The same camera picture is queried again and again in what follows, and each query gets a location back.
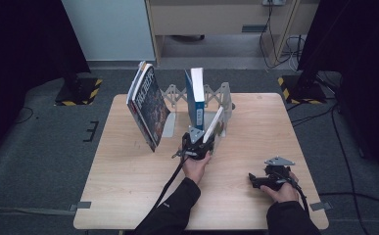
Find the white power strip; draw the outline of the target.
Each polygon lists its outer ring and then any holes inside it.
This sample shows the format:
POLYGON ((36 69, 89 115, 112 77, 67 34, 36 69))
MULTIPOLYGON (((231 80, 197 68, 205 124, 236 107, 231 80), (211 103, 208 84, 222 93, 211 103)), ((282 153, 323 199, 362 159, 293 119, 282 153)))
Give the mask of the white power strip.
POLYGON ((262 0, 263 6, 285 6, 287 0, 262 0))

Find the grey tape strip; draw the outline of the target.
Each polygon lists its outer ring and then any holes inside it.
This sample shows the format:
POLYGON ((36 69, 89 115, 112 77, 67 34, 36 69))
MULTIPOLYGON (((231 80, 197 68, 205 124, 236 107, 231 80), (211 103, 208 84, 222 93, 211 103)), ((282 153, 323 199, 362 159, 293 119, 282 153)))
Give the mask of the grey tape strip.
POLYGON ((309 205, 310 208, 315 212, 315 211, 320 211, 320 210, 331 210, 332 206, 329 202, 318 202, 318 203, 313 203, 309 205))
POLYGON ((90 209, 91 202, 78 202, 69 206, 69 212, 76 212, 78 209, 90 209))

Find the black curtain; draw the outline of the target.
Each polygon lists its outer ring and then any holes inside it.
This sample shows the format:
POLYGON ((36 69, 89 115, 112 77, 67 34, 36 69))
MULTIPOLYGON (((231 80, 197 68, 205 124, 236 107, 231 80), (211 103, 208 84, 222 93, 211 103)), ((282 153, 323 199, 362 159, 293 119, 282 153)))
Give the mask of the black curtain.
POLYGON ((299 69, 336 71, 363 153, 379 164, 379 0, 320 0, 299 69))

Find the magazine with portrait cover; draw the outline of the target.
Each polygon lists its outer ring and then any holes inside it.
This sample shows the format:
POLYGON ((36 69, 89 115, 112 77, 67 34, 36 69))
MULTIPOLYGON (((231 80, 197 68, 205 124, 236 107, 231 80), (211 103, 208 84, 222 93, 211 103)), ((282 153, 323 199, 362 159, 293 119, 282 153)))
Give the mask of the magazine with portrait cover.
POLYGON ((147 63, 145 61, 141 61, 138 65, 137 73, 134 76, 134 78, 131 82, 131 85, 129 87, 128 93, 127 93, 126 106, 129 108, 130 113, 134 117, 134 120, 135 120, 137 126, 139 127, 139 129, 140 129, 146 143, 148 144, 149 148, 151 149, 152 152, 154 152, 156 150, 155 142, 152 140, 150 133, 149 133, 147 127, 145 126, 144 121, 142 120, 141 116, 138 115, 137 109, 132 102, 132 95, 133 95, 133 92, 134 92, 135 87, 137 85, 137 81, 139 80, 139 77, 142 74, 142 72, 144 71, 146 65, 147 65, 147 63))

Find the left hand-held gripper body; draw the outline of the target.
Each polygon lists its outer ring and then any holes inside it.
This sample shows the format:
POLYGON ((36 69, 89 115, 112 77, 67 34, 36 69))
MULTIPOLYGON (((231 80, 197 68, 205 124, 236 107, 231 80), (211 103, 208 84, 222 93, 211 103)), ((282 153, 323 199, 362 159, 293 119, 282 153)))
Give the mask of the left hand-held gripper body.
POLYGON ((196 161, 202 160, 211 149, 211 138, 205 140, 204 137, 204 130, 190 126, 182 136, 181 148, 172 157, 187 156, 196 161))

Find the white caterpillar picture book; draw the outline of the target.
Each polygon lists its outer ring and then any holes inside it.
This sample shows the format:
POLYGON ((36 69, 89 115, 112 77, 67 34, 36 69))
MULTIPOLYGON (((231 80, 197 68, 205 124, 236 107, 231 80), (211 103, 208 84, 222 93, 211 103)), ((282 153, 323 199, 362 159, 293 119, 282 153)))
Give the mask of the white caterpillar picture book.
POLYGON ((217 110, 213 120, 205 132, 203 142, 206 143, 212 137, 214 139, 220 139, 226 135, 226 114, 225 109, 220 106, 217 110))

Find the person's right hand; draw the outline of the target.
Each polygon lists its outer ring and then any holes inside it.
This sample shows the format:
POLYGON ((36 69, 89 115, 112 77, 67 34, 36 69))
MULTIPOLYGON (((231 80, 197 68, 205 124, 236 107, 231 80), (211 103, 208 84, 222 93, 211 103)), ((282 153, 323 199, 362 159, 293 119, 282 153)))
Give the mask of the person's right hand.
POLYGON ((278 191, 262 185, 260 189, 276 203, 299 201, 299 193, 291 183, 284 183, 278 191))

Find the dark cover magazine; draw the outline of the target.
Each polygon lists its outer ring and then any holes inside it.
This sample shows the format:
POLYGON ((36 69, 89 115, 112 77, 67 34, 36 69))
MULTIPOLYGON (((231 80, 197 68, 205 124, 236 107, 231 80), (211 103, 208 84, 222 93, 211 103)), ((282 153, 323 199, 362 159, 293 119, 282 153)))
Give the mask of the dark cover magazine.
POLYGON ((161 142, 170 110, 156 80, 152 64, 147 63, 140 75, 132 95, 132 102, 157 148, 161 142))

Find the white panel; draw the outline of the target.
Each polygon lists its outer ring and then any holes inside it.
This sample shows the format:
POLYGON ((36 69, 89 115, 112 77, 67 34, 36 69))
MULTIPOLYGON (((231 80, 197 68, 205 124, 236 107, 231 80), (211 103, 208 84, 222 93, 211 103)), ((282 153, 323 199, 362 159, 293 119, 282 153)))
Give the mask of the white panel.
POLYGON ((87 61, 154 61, 145 0, 62 0, 87 61))

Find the black stand with striped base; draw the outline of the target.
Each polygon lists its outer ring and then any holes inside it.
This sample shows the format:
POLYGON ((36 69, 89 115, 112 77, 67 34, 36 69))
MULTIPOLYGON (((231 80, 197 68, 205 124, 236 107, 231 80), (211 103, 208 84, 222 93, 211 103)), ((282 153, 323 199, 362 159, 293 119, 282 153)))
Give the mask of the black stand with striped base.
POLYGON ((55 104, 57 106, 90 105, 93 103, 102 83, 101 78, 80 78, 67 62, 57 64, 58 71, 64 79, 55 104))
POLYGON ((289 104, 322 104, 326 96, 316 83, 315 69, 318 51, 313 51, 305 62, 300 63, 300 73, 283 75, 277 79, 285 101, 289 104))

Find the grey metal expandable bookend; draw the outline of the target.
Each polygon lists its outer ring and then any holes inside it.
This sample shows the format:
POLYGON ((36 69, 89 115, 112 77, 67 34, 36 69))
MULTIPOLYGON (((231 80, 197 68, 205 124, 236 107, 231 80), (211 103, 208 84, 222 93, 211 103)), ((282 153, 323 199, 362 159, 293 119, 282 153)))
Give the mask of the grey metal expandable bookend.
MULTIPOLYGON (((220 106, 225 109, 226 123, 232 116, 232 111, 235 108, 232 103, 231 92, 228 82, 223 82, 219 88, 212 90, 207 84, 204 86, 205 92, 205 107, 204 107, 204 131, 209 128, 213 117, 220 106)), ((166 91, 162 92, 164 98, 173 106, 178 101, 183 100, 187 103, 186 87, 180 91, 174 84, 170 85, 166 91)))

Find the person's left hand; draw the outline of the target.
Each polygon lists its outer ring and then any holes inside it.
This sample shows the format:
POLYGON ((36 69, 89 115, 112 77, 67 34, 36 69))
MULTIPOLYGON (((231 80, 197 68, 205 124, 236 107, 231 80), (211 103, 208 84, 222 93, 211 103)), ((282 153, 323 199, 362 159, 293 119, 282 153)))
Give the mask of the person's left hand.
POLYGON ((206 153, 202 160, 193 160, 190 157, 185 157, 182 167, 185 176, 191 179, 194 183, 199 184, 211 157, 210 153, 206 153))

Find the blue book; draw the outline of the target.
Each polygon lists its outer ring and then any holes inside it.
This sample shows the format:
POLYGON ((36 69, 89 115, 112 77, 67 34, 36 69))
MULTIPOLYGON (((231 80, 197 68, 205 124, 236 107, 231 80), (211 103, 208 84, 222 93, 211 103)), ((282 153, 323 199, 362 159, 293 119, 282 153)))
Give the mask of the blue book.
POLYGON ((204 129, 205 107, 203 74, 203 68, 193 68, 185 72, 189 118, 191 125, 201 130, 204 129))

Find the light wooden desk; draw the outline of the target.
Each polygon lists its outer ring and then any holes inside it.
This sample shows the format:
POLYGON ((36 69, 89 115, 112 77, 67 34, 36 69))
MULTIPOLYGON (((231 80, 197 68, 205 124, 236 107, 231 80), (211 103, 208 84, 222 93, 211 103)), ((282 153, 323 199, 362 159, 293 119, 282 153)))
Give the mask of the light wooden desk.
POLYGON ((306 35, 320 0, 287 0, 263 6, 262 0, 145 0, 155 56, 167 35, 259 33, 264 55, 281 63, 287 39, 306 35))

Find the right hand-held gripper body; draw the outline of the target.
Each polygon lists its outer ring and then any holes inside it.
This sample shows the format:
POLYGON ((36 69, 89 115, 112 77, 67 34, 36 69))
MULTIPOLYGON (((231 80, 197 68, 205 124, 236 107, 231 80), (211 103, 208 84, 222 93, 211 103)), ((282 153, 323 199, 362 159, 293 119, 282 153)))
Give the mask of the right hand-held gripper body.
POLYGON ((296 180, 290 175, 291 165, 295 163, 282 157, 274 157, 264 162, 266 167, 264 172, 266 179, 263 185, 278 191, 284 183, 290 183, 293 187, 297 186, 296 180))

